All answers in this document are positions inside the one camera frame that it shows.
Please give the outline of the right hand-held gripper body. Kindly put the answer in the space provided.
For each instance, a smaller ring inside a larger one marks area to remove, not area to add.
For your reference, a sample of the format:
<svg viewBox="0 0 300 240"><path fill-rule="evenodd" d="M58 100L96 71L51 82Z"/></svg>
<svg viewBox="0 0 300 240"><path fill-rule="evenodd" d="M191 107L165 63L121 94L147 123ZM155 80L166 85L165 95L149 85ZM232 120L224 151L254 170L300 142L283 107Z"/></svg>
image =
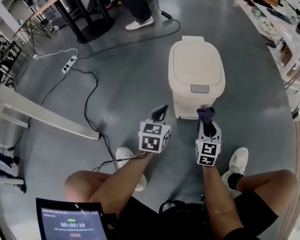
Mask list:
<svg viewBox="0 0 300 240"><path fill-rule="evenodd" d="M213 167L221 152L222 131L217 125L217 135L214 137L205 136L204 124L200 122L198 138L195 140L195 155L198 165Z"/></svg>

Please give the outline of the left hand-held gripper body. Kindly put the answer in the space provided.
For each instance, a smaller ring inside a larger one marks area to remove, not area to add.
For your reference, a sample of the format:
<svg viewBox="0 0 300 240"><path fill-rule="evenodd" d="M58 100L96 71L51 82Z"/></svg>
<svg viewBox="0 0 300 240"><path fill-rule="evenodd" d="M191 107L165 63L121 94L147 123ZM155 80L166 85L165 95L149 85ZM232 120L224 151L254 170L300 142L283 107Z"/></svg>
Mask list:
<svg viewBox="0 0 300 240"><path fill-rule="evenodd" d="M163 121L152 120L151 115L157 109L153 109L146 119L140 122L138 137L139 150L159 154L168 144L171 136L171 125L169 108Z"/></svg>

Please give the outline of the purple cloth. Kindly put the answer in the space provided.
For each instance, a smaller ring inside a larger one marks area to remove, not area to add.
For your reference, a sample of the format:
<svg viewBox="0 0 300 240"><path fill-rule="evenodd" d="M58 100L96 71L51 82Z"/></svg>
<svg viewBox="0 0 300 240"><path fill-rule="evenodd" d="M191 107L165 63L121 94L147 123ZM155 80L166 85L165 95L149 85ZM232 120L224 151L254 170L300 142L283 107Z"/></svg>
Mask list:
<svg viewBox="0 0 300 240"><path fill-rule="evenodd" d="M215 110L212 107L201 107L196 110L198 114L198 122L197 122L197 131L200 131L200 123L203 122L206 125L208 125L211 121L212 118L215 115Z"/></svg>

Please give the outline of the beige pedal trash bin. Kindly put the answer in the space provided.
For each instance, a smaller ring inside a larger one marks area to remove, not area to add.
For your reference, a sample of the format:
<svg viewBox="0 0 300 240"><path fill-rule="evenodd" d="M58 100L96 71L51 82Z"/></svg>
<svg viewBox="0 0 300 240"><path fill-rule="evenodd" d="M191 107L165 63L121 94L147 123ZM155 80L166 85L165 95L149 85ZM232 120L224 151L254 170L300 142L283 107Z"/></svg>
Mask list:
<svg viewBox="0 0 300 240"><path fill-rule="evenodd" d="M175 117L197 119L197 109L211 107L225 90L225 71L216 47L202 36L182 36L169 52L168 82Z"/></svg>

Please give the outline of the person's left forearm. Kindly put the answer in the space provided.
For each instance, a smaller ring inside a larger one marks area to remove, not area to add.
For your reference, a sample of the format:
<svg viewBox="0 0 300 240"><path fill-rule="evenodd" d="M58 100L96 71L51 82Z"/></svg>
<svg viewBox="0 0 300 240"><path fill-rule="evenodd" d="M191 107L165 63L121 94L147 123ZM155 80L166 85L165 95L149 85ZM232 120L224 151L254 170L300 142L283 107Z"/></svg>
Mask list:
<svg viewBox="0 0 300 240"><path fill-rule="evenodd" d="M146 152L141 158L130 159L105 180L93 193L89 202L101 203L104 213L119 216L133 195L153 155Z"/></svg>

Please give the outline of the person's right forearm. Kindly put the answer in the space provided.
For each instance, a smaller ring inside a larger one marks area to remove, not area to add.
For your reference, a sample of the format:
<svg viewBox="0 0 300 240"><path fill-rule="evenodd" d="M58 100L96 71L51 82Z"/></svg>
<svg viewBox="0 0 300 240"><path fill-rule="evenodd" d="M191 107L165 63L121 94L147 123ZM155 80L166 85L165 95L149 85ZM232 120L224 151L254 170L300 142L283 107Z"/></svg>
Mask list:
<svg viewBox="0 0 300 240"><path fill-rule="evenodd" d="M243 228L234 199L216 167L203 167L204 193L208 219L217 240Z"/></svg>

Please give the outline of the person's left white sneaker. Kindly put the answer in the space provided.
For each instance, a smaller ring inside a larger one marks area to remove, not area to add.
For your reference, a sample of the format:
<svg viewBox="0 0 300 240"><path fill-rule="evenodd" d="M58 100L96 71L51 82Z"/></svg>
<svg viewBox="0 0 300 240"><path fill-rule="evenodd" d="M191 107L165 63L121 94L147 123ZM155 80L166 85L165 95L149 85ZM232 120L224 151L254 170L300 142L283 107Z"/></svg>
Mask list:
<svg viewBox="0 0 300 240"><path fill-rule="evenodd" d="M123 167L128 161L129 158L134 157L134 153L127 147L119 147L116 150L115 153L116 159L117 159L117 166L120 169L121 167ZM145 175L143 174L138 182L138 185L135 188L136 192L141 192L145 189L145 187L147 186L148 181L147 178L145 177Z"/></svg>

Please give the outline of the person's white sneaker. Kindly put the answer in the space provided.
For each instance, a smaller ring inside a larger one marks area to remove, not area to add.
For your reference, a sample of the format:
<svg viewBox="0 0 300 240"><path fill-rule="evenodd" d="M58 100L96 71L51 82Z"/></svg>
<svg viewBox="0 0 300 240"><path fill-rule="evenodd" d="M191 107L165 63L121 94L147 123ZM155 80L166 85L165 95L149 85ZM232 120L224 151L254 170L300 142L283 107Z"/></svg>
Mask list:
<svg viewBox="0 0 300 240"><path fill-rule="evenodd" d="M245 175L248 158L249 151L246 147L238 148L231 156L228 171L221 177L222 181L230 191L237 190L237 183Z"/></svg>
<svg viewBox="0 0 300 240"><path fill-rule="evenodd" d="M134 153L127 147L119 147L116 150L115 153L116 159L117 159L117 166L120 169L121 167L123 167L128 161L129 158L134 157ZM147 186L148 181L147 178L145 177L145 175L143 174L138 182L138 185L135 188L136 192L141 192L145 189L145 187Z"/></svg>

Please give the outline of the person's right white sneaker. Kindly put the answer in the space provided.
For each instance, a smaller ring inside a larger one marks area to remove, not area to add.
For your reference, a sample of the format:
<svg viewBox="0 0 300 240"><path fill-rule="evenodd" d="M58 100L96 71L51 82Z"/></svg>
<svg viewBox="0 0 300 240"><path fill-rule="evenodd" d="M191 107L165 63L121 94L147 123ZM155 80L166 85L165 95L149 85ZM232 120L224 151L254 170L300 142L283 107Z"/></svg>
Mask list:
<svg viewBox="0 0 300 240"><path fill-rule="evenodd" d="M231 156L228 171L221 177L222 181L230 191L237 190L237 183L245 175L248 158L249 151L246 147L238 148Z"/></svg>

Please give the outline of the person's leg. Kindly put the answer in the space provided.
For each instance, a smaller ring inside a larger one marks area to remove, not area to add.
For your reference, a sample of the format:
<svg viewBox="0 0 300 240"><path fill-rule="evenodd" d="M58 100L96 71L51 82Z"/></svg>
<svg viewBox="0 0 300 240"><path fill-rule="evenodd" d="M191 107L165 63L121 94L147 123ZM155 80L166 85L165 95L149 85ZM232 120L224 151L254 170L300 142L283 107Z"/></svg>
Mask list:
<svg viewBox="0 0 300 240"><path fill-rule="evenodd" d="M226 182L232 190L257 193L277 216L286 211L298 190L296 175L286 169L248 176L234 172Z"/></svg>
<svg viewBox="0 0 300 240"><path fill-rule="evenodd" d="M65 199L68 202L88 203L109 176L107 173L87 170L73 173L64 183Z"/></svg>

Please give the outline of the person's left leg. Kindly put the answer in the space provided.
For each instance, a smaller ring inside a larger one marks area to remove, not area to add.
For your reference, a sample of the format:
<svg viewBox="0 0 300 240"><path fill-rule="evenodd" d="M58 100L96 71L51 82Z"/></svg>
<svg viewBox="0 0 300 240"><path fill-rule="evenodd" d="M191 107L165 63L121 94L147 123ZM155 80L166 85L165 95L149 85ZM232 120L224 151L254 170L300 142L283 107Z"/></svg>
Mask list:
<svg viewBox="0 0 300 240"><path fill-rule="evenodd" d="M64 183L65 199L68 202L88 203L109 176L107 173L87 170L73 173Z"/></svg>

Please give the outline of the white power strip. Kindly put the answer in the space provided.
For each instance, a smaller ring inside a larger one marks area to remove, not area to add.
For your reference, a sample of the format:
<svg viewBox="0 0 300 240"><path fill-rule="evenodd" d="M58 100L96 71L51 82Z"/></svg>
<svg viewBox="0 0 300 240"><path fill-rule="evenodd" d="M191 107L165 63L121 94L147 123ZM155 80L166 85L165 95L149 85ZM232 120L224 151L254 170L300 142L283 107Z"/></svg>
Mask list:
<svg viewBox="0 0 300 240"><path fill-rule="evenodd" d="M68 62L65 64L65 66L61 69L61 72L63 74L66 74L71 68L72 66L75 64L75 62L77 61L78 57L73 55Z"/></svg>

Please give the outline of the black tablet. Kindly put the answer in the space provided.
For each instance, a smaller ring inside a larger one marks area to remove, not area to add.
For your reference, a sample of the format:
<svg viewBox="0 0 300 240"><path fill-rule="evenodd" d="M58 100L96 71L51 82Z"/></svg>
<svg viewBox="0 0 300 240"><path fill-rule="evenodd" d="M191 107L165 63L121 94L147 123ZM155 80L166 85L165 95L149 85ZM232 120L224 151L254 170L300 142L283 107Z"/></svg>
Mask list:
<svg viewBox="0 0 300 240"><path fill-rule="evenodd" d="M36 198L41 240L108 240L100 203Z"/></svg>

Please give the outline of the black keyboard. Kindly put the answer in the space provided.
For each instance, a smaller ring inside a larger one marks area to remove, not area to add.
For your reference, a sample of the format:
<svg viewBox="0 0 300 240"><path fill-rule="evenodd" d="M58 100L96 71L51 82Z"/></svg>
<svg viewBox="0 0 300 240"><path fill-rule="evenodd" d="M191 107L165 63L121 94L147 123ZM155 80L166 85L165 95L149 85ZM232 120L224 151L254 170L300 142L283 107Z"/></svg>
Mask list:
<svg viewBox="0 0 300 240"><path fill-rule="evenodd" d="M270 8L266 8L267 11L272 14L273 16L287 22L288 24L292 24L291 20L284 14L280 13L280 12L277 12L276 10L273 10L273 9L270 9Z"/></svg>

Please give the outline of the white shelving unit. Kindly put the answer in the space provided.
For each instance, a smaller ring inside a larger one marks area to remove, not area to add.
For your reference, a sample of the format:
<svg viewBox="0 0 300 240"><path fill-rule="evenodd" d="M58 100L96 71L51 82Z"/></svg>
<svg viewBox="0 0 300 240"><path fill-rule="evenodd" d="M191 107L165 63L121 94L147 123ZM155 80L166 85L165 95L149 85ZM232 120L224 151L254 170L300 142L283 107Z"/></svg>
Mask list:
<svg viewBox="0 0 300 240"><path fill-rule="evenodd" d="M300 0L234 0L266 43L287 89L300 91ZM287 16L289 24L267 11Z"/></svg>

